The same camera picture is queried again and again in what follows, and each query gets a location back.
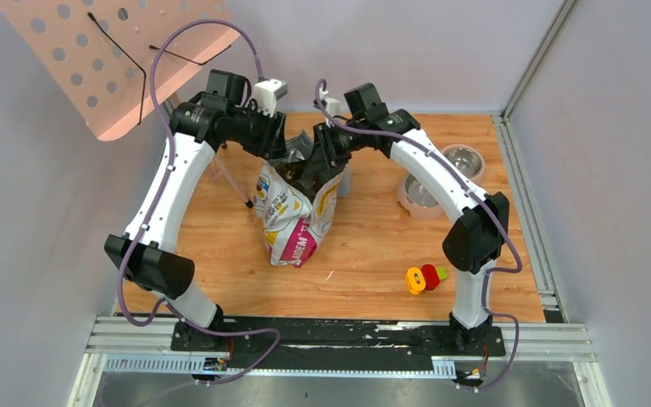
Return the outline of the pet food bag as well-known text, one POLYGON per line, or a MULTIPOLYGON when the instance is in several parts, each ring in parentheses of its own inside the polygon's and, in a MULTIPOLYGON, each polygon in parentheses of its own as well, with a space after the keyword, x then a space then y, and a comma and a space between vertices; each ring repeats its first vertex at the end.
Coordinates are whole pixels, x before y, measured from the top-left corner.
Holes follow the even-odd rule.
POLYGON ((305 192, 298 190, 293 177, 313 151, 313 139, 302 131, 286 141, 284 158, 260 167, 253 201, 272 265, 304 265, 331 229, 342 180, 349 175, 343 170, 305 192))

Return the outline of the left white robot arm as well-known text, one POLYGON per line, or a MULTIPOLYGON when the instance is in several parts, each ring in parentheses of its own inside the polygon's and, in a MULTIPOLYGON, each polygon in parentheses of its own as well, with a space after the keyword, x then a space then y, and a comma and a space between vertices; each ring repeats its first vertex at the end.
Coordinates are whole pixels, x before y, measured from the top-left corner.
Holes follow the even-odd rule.
POLYGON ((120 282, 132 282, 194 326, 193 339, 206 350, 225 341, 222 310, 195 280, 195 264, 176 254, 181 222, 203 172, 225 142, 236 142, 261 159, 286 153, 286 116, 276 103, 287 83, 242 75, 209 73, 207 87, 170 115, 162 159, 141 208, 125 231, 104 244, 120 282))

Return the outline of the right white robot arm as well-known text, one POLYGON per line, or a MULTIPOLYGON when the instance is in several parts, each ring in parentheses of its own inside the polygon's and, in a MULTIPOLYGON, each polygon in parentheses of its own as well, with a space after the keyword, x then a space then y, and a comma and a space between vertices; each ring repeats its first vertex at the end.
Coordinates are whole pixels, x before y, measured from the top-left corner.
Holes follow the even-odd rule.
POLYGON ((484 342, 481 327, 492 321, 487 309, 489 275, 509 242, 509 200, 501 192, 485 191, 463 175, 412 114, 388 110, 373 84, 346 93, 352 114, 346 123, 326 111, 327 94, 326 80, 318 80, 314 106, 326 121, 314 126, 314 150, 306 160, 303 180, 307 184, 325 182, 363 148, 381 152, 415 177, 451 222, 442 242, 446 258, 457 271, 450 342, 461 354, 473 353, 484 342))

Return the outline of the pink double pet bowl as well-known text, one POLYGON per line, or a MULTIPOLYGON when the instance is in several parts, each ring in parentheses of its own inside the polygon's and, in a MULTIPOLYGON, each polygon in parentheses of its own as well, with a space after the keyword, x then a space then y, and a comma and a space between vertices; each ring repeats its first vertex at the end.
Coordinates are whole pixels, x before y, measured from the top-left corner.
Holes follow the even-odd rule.
POLYGON ((481 187, 485 177, 485 159, 475 149, 453 144, 427 155, 419 148, 398 142, 391 159, 408 174, 395 187, 395 200, 415 220, 436 220, 446 216, 457 220, 465 209, 477 202, 472 194, 484 199, 481 187))

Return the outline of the translucent plastic container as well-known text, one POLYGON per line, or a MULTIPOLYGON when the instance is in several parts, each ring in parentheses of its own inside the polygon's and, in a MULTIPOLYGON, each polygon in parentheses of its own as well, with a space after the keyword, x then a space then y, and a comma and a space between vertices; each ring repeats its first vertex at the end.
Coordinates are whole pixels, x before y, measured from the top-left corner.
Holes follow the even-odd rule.
POLYGON ((353 169, 350 164, 344 167, 342 178, 337 189, 337 196, 339 198, 347 198, 351 194, 353 179, 353 169))

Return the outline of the colourful stacking toy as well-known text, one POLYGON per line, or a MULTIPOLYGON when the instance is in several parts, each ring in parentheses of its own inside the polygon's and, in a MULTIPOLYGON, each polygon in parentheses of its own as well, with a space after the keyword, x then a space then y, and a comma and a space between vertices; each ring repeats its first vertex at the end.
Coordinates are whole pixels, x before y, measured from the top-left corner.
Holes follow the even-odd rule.
POLYGON ((421 267, 410 267, 404 275, 406 288, 414 295, 434 291, 447 278, 448 273, 444 266, 435 266, 432 264, 424 264, 421 267))

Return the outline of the pink music stand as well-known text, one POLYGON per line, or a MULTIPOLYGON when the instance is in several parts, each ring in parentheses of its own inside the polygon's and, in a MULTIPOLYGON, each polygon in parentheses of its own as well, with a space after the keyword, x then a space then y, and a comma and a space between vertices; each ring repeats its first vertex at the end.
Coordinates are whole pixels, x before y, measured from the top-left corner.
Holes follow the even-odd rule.
POLYGON ((158 48, 195 20, 229 20, 222 1, 0 1, 0 10, 79 111, 93 135, 112 142, 239 39, 223 25, 180 34, 149 73, 158 48))

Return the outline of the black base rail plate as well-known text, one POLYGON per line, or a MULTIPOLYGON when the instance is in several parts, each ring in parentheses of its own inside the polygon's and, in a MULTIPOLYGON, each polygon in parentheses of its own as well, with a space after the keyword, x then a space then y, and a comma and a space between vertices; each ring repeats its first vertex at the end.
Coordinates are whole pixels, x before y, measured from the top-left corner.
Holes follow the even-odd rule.
POLYGON ((492 326, 479 343, 463 344, 448 325, 314 318, 226 317, 212 337, 175 324, 170 348, 224 352, 230 366, 245 368, 263 356, 262 369, 309 371, 426 371, 434 356, 502 357, 502 332, 492 326))

